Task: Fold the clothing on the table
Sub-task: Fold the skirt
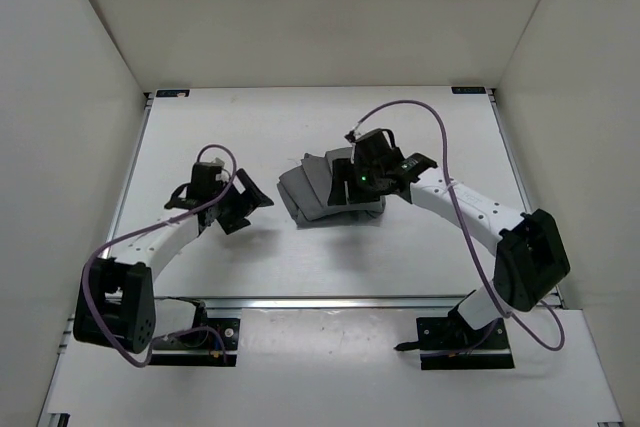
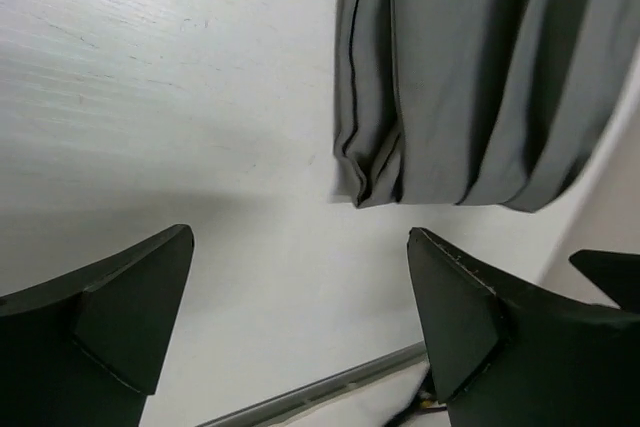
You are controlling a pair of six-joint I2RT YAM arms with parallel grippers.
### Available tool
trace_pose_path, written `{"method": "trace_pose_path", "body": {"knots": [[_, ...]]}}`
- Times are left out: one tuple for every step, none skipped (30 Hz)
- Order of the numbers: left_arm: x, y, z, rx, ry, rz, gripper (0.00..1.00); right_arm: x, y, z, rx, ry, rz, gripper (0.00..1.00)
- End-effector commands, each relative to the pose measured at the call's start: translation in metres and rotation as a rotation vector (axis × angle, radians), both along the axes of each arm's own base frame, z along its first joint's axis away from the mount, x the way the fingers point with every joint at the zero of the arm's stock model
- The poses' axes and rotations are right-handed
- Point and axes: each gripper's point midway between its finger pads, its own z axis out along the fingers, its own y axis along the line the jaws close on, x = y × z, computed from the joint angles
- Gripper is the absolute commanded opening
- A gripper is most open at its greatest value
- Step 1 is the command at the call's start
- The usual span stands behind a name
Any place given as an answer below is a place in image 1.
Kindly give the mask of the grey pleated skirt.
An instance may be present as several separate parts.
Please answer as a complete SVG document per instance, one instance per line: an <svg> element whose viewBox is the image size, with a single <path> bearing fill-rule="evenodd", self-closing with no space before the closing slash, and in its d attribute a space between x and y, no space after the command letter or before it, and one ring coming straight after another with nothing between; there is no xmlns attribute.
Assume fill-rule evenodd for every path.
<svg viewBox="0 0 640 427"><path fill-rule="evenodd" d="M299 228L363 224L384 213L384 198L373 203L328 205L332 162L350 157L350 147L329 150L323 156L306 153L298 166L280 175L278 193Z"/></svg>

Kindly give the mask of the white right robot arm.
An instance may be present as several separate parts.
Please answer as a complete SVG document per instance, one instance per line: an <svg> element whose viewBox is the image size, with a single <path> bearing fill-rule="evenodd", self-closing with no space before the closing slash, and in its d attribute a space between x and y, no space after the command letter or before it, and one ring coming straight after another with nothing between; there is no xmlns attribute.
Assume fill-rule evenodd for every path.
<svg viewBox="0 0 640 427"><path fill-rule="evenodd" d="M331 206L357 205L389 195L459 227L494 257L491 275L452 312L449 338L471 347L484 327L516 312L529 312L570 272L566 251L548 212L506 207L449 177L420 153L405 156L389 129L348 133L349 157L333 163Z"/></svg>

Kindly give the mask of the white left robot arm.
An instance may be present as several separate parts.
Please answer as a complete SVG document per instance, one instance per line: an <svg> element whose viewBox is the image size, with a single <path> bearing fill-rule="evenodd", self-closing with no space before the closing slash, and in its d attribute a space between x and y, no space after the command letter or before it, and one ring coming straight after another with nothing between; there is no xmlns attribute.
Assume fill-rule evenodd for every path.
<svg viewBox="0 0 640 427"><path fill-rule="evenodd" d="M184 297L158 299L154 283L160 273L204 231L217 225L226 235L250 225L258 208L274 205L245 170L231 178L224 164L195 163L189 182L171 194L158 219L160 228L125 241L120 253L91 261L76 303L76 341L110 347L98 314L115 341L129 354L140 354L157 339L181 339L197 345L209 335L204 303Z"/></svg>

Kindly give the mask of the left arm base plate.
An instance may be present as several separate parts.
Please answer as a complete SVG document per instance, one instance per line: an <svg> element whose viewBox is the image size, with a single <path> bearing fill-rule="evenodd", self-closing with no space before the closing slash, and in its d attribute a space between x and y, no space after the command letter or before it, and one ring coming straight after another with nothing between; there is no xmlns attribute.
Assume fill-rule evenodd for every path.
<svg viewBox="0 0 640 427"><path fill-rule="evenodd" d="M235 367L240 340L239 312L219 313L199 308L194 327L208 326L216 331L198 331L158 341L153 347L150 366Z"/></svg>

